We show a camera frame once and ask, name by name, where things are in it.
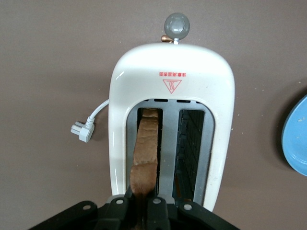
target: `heat symbol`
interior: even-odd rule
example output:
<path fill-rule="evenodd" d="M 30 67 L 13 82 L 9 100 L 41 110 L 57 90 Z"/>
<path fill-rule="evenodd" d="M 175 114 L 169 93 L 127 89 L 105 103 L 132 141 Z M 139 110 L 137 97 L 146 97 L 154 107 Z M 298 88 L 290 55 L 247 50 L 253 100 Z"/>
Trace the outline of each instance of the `heat symbol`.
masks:
<path fill-rule="evenodd" d="M 170 91 L 170 93 L 173 93 L 177 86 L 181 83 L 181 80 L 163 80 L 163 82 Z"/>

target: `red logo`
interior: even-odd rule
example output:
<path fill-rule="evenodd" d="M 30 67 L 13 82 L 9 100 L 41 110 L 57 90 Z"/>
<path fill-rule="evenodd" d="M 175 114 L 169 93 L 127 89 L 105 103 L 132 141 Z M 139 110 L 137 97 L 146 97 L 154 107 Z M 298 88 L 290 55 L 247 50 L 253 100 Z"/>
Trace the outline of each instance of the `red logo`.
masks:
<path fill-rule="evenodd" d="M 173 93 L 177 86 L 181 83 L 181 80 L 163 80 L 163 82 L 170 91 L 170 93 Z"/>

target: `white plug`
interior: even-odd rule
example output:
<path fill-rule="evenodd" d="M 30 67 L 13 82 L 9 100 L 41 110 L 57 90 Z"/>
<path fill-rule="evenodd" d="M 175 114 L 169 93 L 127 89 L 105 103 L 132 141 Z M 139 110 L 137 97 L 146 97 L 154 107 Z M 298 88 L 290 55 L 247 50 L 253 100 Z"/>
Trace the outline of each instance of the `white plug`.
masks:
<path fill-rule="evenodd" d="M 71 132 L 78 135 L 79 140 L 87 143 L 91 139 L 91 136 L 95 128 L 95 125 L 94 125 L 95 116 L 108 104 L 109 104 L 109 100 L 106 100 L 100 106 L 98 106 L 94 110 L 94 112 L 92 112 L 92 114 L 87 118 L 86 124 L 76 122 L 74 125 L 72 125 Z"/>
<path fill-rule="evenodd" d="M 79 140 L 88 142 L 91 139 L 95 125 L 94 118 L 87 118 L 86 124 L 76 122 L 75 125 L 71 126 L 71 132 L 79 136 Z"/>

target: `blue dish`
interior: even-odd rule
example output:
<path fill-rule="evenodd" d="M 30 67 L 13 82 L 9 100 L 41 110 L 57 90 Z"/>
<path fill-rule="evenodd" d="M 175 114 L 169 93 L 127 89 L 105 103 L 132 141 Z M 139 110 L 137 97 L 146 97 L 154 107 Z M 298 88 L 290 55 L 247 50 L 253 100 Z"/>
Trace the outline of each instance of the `blue dish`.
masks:
<path fill-rule="evenodd" d="M 291 167 L 307 176 L 307 95 L 296 104 L 285 122 L 282 146 Z"/>

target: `gray surface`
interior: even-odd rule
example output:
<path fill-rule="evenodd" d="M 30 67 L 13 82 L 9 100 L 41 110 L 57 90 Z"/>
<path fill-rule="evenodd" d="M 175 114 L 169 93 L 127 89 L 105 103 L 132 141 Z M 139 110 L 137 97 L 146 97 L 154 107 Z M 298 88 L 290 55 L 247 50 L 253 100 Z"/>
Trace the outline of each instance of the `gray surface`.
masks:
<path fill-rule="evenodd" d="M 70 127 L 107 98 L 117 60 L 158 42 L 173 12 L 190 20 L 181 43 L 221 54 L 236 80 L 214 212 L 241 229 L 306 229 L 307 178 L 280 147 L 283 122 L 307 92 L 305 0 L 0 0 L 1 229 L 106 202 L 107 109 L 87 144 Z"/>

